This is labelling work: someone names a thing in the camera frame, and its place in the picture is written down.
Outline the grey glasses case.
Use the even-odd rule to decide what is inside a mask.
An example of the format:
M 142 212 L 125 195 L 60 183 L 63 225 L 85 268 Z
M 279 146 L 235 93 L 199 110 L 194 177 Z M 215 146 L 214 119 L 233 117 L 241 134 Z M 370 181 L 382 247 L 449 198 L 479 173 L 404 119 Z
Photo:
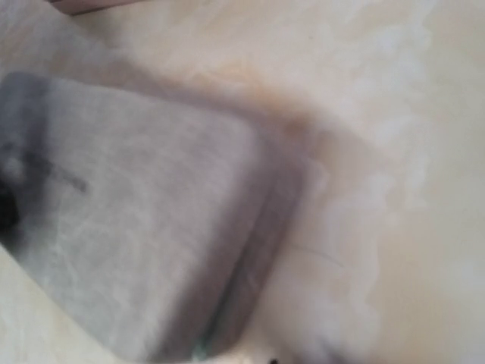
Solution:
M 137 363 L 239 339 L 302 195 L 300 153 L 244 116 L 74 80 L 1 81 L 1 243 Z

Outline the pink glasses case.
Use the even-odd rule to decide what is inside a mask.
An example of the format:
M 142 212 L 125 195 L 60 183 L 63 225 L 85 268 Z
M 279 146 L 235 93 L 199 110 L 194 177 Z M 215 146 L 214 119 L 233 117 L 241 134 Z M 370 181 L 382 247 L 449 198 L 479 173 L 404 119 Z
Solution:
M 66 15 L 84 14 L 134 2 L 134 0 L 48 0 L 50 5 Z

